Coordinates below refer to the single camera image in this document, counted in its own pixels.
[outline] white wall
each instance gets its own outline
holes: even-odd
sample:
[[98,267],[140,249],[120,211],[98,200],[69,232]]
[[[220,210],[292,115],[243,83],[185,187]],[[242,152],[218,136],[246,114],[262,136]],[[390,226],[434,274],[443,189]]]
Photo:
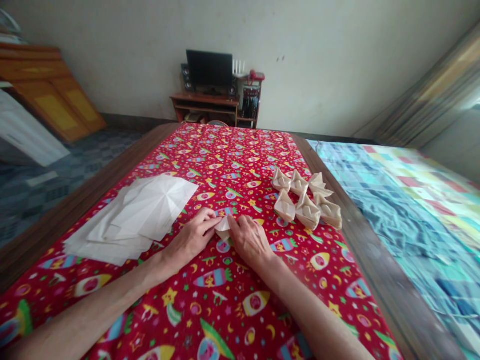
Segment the white wall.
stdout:
[[259,127],[350,136],[480,17],[478,0],[3,0],[101,112],[174,118],[187,48],[266,74]]
[[480,185],[479,134],[480,110],[472,109],[420,151]]

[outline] speaker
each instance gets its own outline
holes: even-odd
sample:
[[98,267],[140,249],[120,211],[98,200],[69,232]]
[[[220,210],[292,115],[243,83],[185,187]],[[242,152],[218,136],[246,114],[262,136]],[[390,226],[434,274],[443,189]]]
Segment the speaker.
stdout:
[[185,91],[194,92],[195,88],[190,80],[190,70],[188,64],[181,65],[181,74],[183,75],[183,85],[185,86]]
[[231,86],[228,87],[228,96],[237,96],[237,78],[231,77]]

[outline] hand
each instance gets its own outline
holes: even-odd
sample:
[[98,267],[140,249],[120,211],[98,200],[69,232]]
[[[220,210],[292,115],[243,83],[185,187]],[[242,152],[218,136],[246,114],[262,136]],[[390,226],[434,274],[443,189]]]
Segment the hand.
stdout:
[[174,274],[200,254],[215,234],[214,227],[222,221],[209,208],[201,209],[186,224],[167,248],[161,252],[163,259],[173,268]]
[[254,271],[258,273],[262,265],[276,258],[264,228],[250,216],[240,216],[237,223],[234,217],[229,215],[228,224],[235,251]]

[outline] computer monitor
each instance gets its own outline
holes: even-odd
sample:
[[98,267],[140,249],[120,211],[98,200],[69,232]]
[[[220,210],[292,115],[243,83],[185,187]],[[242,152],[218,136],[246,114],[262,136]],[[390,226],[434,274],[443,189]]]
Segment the computer monitor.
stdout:
[[232,85],[231,54],[187,50],[188,70],[194,86],[229,87]]

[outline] blue bed sheet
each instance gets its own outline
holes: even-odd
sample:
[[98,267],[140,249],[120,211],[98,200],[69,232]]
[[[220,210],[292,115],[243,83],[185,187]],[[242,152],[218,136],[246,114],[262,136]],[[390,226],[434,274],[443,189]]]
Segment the blue bed sheet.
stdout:
[[[308,141],[430,308],[480,334],[480,266],[444,225],[383,171],[361,145]],[[480,359],[465,351],[470,359]]]

